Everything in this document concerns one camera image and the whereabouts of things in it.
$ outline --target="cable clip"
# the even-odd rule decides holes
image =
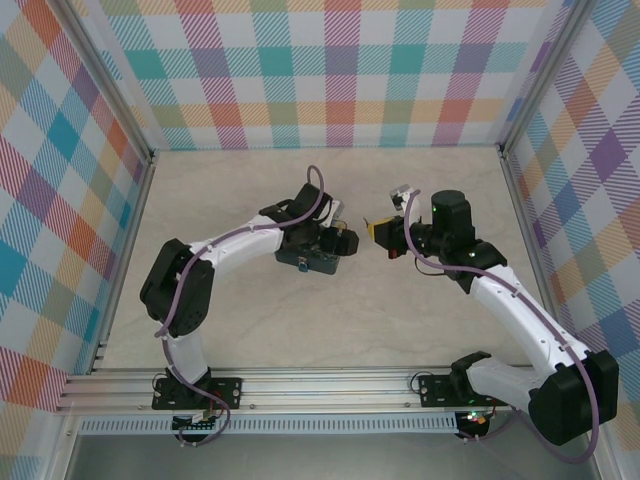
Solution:
[[[519,284],[516,286],[516,291],[515,292],[511,292],[511,297],[512,298],[516,298],[518,296],[520,296],[520,294],[524,291],[524,288],[522,287],[522,284]]]

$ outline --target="black mount bracket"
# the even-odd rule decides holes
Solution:
[[[153,410],[203,410],[219,409],[218,405],[212,405],[211,400],[194,392],[173,376],[171,371],[165,369],[166,377],[159,377],[153,385],[154,396],[151,402]],[[209,370],[195,384],[200,390],[211,393],[221,398],[231,410],[240,408],[242,398],[241,378],[216,378],[211,377]]]
[[[503,407],[506,404],[493,397],[473,393],[468,399],[461,400],[451,382],[449,375],[421,375],[418,377],[418,392],[420,393],[420,406],[433,407],[458,407],[483,408]]]

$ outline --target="plaid wall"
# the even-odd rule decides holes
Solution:
[[[563,0],[562,6],[560,7],[560,10],[558,11],[556,18],[554,19],[553,24],[551,25],[551,28],[549,29],[549,32],[547,33],[547,36],[545,37],[544,42],[542,43],[542,47],[540,47],[540,50],[538,51],[538,55],[536,55],[535,61],[533,62],[533,64],[531,64],[529,73],[527,73],[527,78],[522,84],[522,86],[520,87],[520,90],[518,91],[518,96],[516,97],[515,101],[511,106],[511,110],[509,110],[509,115],[507,116],[507,120],[506,122],[504,122],[504,125],[502,126],[502,130],[500,130],[500,135],[498,137],[499,143],[502,144],[506,140],[507,135],[511,130],[511,127],[513,126],[514,120],[516,119],[518,113],[520,113],[520,108],[522,107],[522,104],[524,103],[525,99],[527,98],[527,96],[531,92],[531,89],[533,88],[533,84],[535,83],[535,80],[538,77],[538,72],[540,71],[542,64],[551,53],[553,43],[558,38],[558,35],[560,35],[560,32],[562,31],[562,27],[564,26],[565,22],[567,21],[567,18],[569,17],[569,12],[571,11],[571,7],[573,6],[574,3],[575,3],[575,0]]]
[[[614,425],[633,465],[640,458],[640,0],[599,2],[511,160],[563,325],[620,364]]]
[[[494,144],[561,3],[74,0],[171,149]]]
[[[90,353],[143,164],[44,0],[0,12],[0,479],[22,480]]]

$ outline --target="cable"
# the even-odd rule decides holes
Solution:
[[[173,375],[178,379],[178,381],[180,383],[182,383],[184,386],[186,386],[187,388],[193,390],[194,392],[196,392],[196,393],[198,393],[198,394],[200,394],[200,395],[202,395],[202,396],[204,396],[206,398],[209,398],[213,402],[217,403],[227,413],[222,427],[217,432],[214,432],[214,433],[211,433],[211,434],[207,435],[207,437],[205,437],[204,440],[202,440],[200,442],[187,442],[182,436],[182,432],[183,432],[185,427],[183,427],[180,430],[178,430],[178,438],[182,442],[183,446],[184,445],[189,445],[189,446],[192,446],[192,447],[200,447],[202,445],[206,445],[207,443],[210,443],[210,442],[214,441],[216,438],[218,438],[220,435],[222,435],[222,432],[224,432],[227,429],[227,427],[229,426],[229,422],[231,421],[231,409],[229,408],[229,405],[227,405],[225,403],[225,401],[222,400],[220,397],[218,397],[216,395],[212,395],[209,392],[206,392],[206,391],[196,387],[195,385],[191,384],[180,373],[180,371],[178,370],[178,368],[175,366],[175,364],[173,362],[173,358],[171,357],[171,351],[169,349],[169,344],[167,342],[167,333],[169,331],[169,326],[171,325],[171,322],[173,321],[173,319],[175,317],[176,310],[178,308],[178,303],[180,302],[180,296],[182,295],[182,289],[184,288],[184,284],[185,284],[185,281],[187,279],[187,276],[189,275],[189,272],[191,271],[191,268],[196,263],[196,261],[202,255],[204,255],[204,253],[207,252],[209,250],[209,248],[215,247],[216,245],[224,242],[225,240],[228,240],[228,239],[230,239],[232,237],[235,237],[236,235],[239,235],[239,234],[245,233],[245,232],[255,232],[255,231],[258,231],[258,230],[270,230],[272,228],[287,228],[287,227],[290,227],[292,225],[296,225],[298,223],[304,222],[311,215],[313,215],[313,213],[317,210],[318,206],[320,205],[320,202],[322,201],[322,197],[324,196],[324,177],[322,176],[322,172],[320,171],[320,169],[318,167],[316,167],[315,165],[309,165],[309,167],[307,168],[307,182],[308,183],[311,183],[311,172],[312,171],[316,172],[316,175],[318,175],[318,182],[320,183],[320,186],[319,186],[318,198],[316,198],[316,201],[314,202],[313,206],[305,214],[299,216],[298,218],[294,218],[292,220],[288,220],[286,222],[272,223],[272,224],[268,224],[268,225],[245,226],[245,227],[237,228],[236,230],[232,230],[231,232],[227,232],[227,233],[225,233],[225,234],[223,234],[223,235],[221,235],[221,236],[219,236],[217,238],[214,238],[210,242],[206,243],[200,250],[198,250],[193,255],[193,257],[191,257],[189,259],[189,261],[185,265],[184,269],[182,270],[182,273],[180,275],[180,280],[178,281],[178,285],[176,287],[176,292],[173,295],[173,300],[171,302],[171,308],[169,309],[169,313],[167,314],[167,318],[165,319],[165,321],[162,324],[162,326],[160,327],[160,329],[154,334],[154,336],[156,338],[158,338],[158,337],[162,338],[162,350],[164,351],[164,355],[165,355],[165,357],[167,359],[167,363],[169,364],[169,369],[170,369],[171,373],[173,373]]]
[[[443,277],[446,275],[446,273],[427,273],[427,272],[423,272],[422,270],[420,270],[418,268],[418,257],[413,257],[413,264],[416,267],[416,270],[418,270],[418,272],[420,272],[422,275],[426,276],[426,277]]]
[[[410,218],[410,212],[411,212],[411,206],[413,205],[413,200],[419,194],[420,194],[420,190],[415,190],[409,196],[409,202],[407,203],[407,209],[405,211],[405,218]],[[460,266],[460,265],[458,265],[458,266],[455,266],[455,265],[441,265],[441,264],[430,262],[429,260],[427,260],[416,249],[416,246],[414,245],[413,240],[411,239],[410,227],[411,227],[411,225],[409,225],[409,222],[405,221],[404,222],[404,236],[405,236],[405,239],[407,241],[407,245],[409,246],[409,250],[411,250],[411,252],[416,256],[416,258],[419,259],[422,263],[424,263],[428,267],[438,268],[438,269],[445,270],[445,271],[449,270],[449,271],[458,271],[458,272],[469,272],[469,273],[473,273],[475,275],[485,276],[485,277],[493,280],[494,282],[502,285],[504,288],[509,290],[515,297],[520,299],[520,301],[522,301],[527,306],[527,308],[529,308],[529,310],[531,310],[534,313],[534,315],[536,317],[538,317],[538,319],[542,322],[542,324],[551,332],[553,337],[561,345],[565,345],[565,351],[571,357],[571,360],[573,360],[574,364],[576,365],[576,367],[578,369],[578,372],[580,372],[580,376],[582,377],[582,380],[585,383],[585,387],[587,389],[587,394],[589,396],[589,402],[591,404],[591,432],[592,432],[592,434],[591,434],[591,439],[589,440],[589,445],[587,446],[587,449],[581,455],[578,455],[577,457],[570,457],[570,456],[564,455],[563,453],[558,451],[557,448],[555,448],[554,446],[549,444],[549,442],[540,434],[540,432],[538,432],[537,430],[535,430],[535,431],[536,431],[536,434],[537,434],[538,438],[544,440],[543,445],[545,446],[545,448],[549,452],[551,452],[559,460],[561,460],[563,462],[566,462],[566,463],[571,463],[571,464],[580,464],[580,463],[586,462],[591,457],[591,455],[593,455],[593,452],[595,451],[596,446],[598,444],[598,436],[600,435],[600,416],[599,416],[599,412],[598,412],[598,401],[596,399],[596,392],[595,392],[595,390],[593,388],[593,383],[591,382],[591,379],[589,378],[589,374],[587,373],[586,369],[584,368],[584,365],[582,364],[582,361],[580,360],[580,358],[578,357],[576,352],[573,350],[573,348],[571,348],[570,346],[567,345],[567,342],[564,339],[564,337],[562,336],[562,334],[560,334],[558,329],[555,328],[553,326],[553,324],[551,322],[549,322],[549,320],[547,320],[546,316],[540,311],[540,309],[538,309],[533,304],[533,302],[531,300],[529,300],[526,296],[522,295],[520,293],[520,291],[516,287],[511,285],[506,280],[500,278],[499,276],[497,276],[497,275],[495,275],[495,274],[493,274],[491,272],[487,272],[487,271],[481,270],[479,268],[465,267],[465,266]]]
[[[411,377],[411,380],[409,380],[409,389],[410,389],[413,393],[415,393],[416,395],[420,395],[420,392],[419,392],[419,391],[417,391],[415,388],[413,388],[413,381],[414,381],[414,380],[416,379],[416,377],[417,377],[418,375],[420,375],[421,373],[426,373],[427,375],[433,375],[433,373],[431,373],[431,372],[418,372],[418,373],[416,373],[413,377]]]
[[[169,342],[165,338],[162,339],[162,351],[164,352],[164,356],[167,359],[167,363],[169,364],[169,370],[171,371],[171,373],[173,373],[173,376],[176,377],[180,383],[182,383],[187,388],[193,390],[194,392],[202,395],[203,397],[206,397],[214,401],[215,403],[220,405],[220,407],[222,407],[223,410],[227,412],[227,416],[224,419],[224,423],[222,424],[222,427],[220,427],[220,429],[218,429],[217,432],[210,433],[203,440],[199,442],[187,442],[182,436],[182,432],[186,427],[182,427],[181,429],[179,429],[178,438],[180,439],[181,445],[188,445],[190,447],[201,447],[203,445],[206,445],[207,443],[213,442],[216,438],[222,435],[222,432],[224,432],[229,426],[229,423],[231,421],[231,409],[229,408],[229,405],[227,405],[227,403],[224,400],[222,400],[220,397],[217,397],[205,390],[202,390],[196,387],[195,385],[190,383],[186,378],[182,376],[180,371],[176,368],[175,364],[173,363],[173,357],[171,357],[171,350],[169,349]]]
[[[160,392],[159,392],[159,391],[158,391],[158,389],[156,388],[156,381],[158,380],[158,377],[164,377],[164,378],[167,378],[167,376],[166,376],[164,373],[160,372],[160,373],[156,373],[156,374],[153,376],[153,379],[151,379],[151,388],[153,388],[153,391],[154,391],[154,392],[156,392],[156,393],[158,393],[158,394],[159,394]]]

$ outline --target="metal bar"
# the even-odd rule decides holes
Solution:
[[[131,140],[136,152],[141,158],[149,161],[153,149],[147,142],[138,122],[133,113],[131,113],[131,109],[111,76],[109,68],[104,63],[102,55],[91,41],[75,9],[69,4],[68,0],[48,0],[48,3],[78,51],[82,63],[93,77],[98,90],[100,90],[100,93],[113,109],[118,122],[127,137],[129,137],[129,140]]]
[[[536,110],[540,106],[542,99],[549,86],[555,81],[560,67],[567,58],[573,42],[580,34],[582,27],[589,19],[591,12],[595,8],[598,0],[576,0],[567,17],[567,23],[558,35],[558,38],[551,47],[551,51],[544,60],[538,76],[529,92],[529,95],[520,108],[511,130],[507,134],[504,142],[504,150],[511,152],[526,131],[529,123],[533,119]]]
[[[153,113],[151,105],[149,104],[149,99],[142,90],[140,82],[133,71],[133,67],[129,63],[129,59],[127,58],[122,44],[118,40],[113,28],[111,28],[111,23],[102,8],[100,0],[84,0],[84,5],[87,12],[89,12],[89,17],[91,17],[91,20],[93,20],[93,23],[98,29],[100,37],[107,47],[107,50],[109,50],[111,58],[118,67],[120,75],[131,94],[133,102],[140,109],[140,113],[147,121],[149,141],[152,142],[152,146],[157,147],[160,150],[170,150],[170,146],[164,136],[164,132],[158,123],[158,119]]]
[[[543,9],[542,14],[540,15],[540,20],[538,20],[536,25],[536,32],[529,38],[527,49],[520,61],[520,66],[509,81],[509,88],[503,97],[502,108],[491,126],[491,130],[487,135],[487,141],[485,144],[496,144],[500,141],[500,133],[502,132],[504,124],[509,117],[511,108],[518,98],[518,94],[520,93],[523,84],[529,76],[531,66],[538,58],[538,54],[544,45],[548,32],[553,28],[556,17],[563,8],[563,3],[564,0],[549,0]]]
[[[417,413],[472,410],[422,408],[408,381],[416,372],[448,374],[449,369],[246,369],[218,370],[241,377],[242,400],[233,415],[316,413]],[[151,409],[152,380],[161,370],[111,371],[71,376],[58,404],[64,415],[158,415]],[[197,413],[196,411],[166,412]]]
[[[524,245],[527,249],[527,253],[529,254],[529,261],[531,263],[531,268],[533,269],[533,276],[536,279],[538,290],[540,291],[542,304],[553,318],[560,318],[560,309],[556,302],[556,298],[553,295],[551,288],[549,287],[547,276],[545,274],[542,263],[542,253],[540,252],[540,248],[538,247],[536,237],[533,233],[533,228],[529,223],[526,212],[524,211],[524,199],[520,194],[517,180],[515,178],[513,170],[511,169],[511,166],[509,165],[508,159],[505,157],[500,147],[497,148],[497,151],[498,157],[500,158],[502,173],[507,183],[507,189],[509,190],[509,195],[511,196],[511,202],[513,203],[513,209],[516,212],[516,219],[518,220],[518,225],[520,226],[520,232],[522,233]]]
[[[611,428],[611,424],[605,423],[604,425],[600,425],[600,439],[596,451],[593,452],[593,457],[595,458],[601,478],[605,478],[606,480],[623,480],[629,477],[625,477],[620,470],[617,457],[621,456],[622,452],[613,446],[612,437],[614,435],[615,433]]]
[[[140,228],[140,222],[142,221],[142,214],[147,203],[155,169],[156,166],[154,162],[145,165],[142,172],[140,192],[138,193],[136,206],[133,209],[133,215],[131,217],[131,222],[129,223],[127,237],[125,238],[124,245],[122,247],[120,261],[118,262],[116,273],[113,277],[111,292],[109,293],[104,315],[100,323],[100,330],[94,340],[95,345],[92,347],[93,354],[87,358],[88,364],[85,365],[85,368],[83,369],[87,374],[90,374],[92,371],[100,347],[102,346],[103,349],[106,349],[106,341],[109,338],[109,332],[111,331],[111,326],[113,325],[113,321],[116,316],[116,309],[118,308],[118,302],[120,301],[120,294],[122,293],[122,288],[124,286],[124,280],[129,268],[129,262],[131,261],[131,255],[133,254],[133,247],[136,242],[136,236],[138,235],[138,229]]]
[[[78,417],[64,419],[54,451],[44,473],[45,480],[58,480],[67,476],[80,423],[81,419]]]

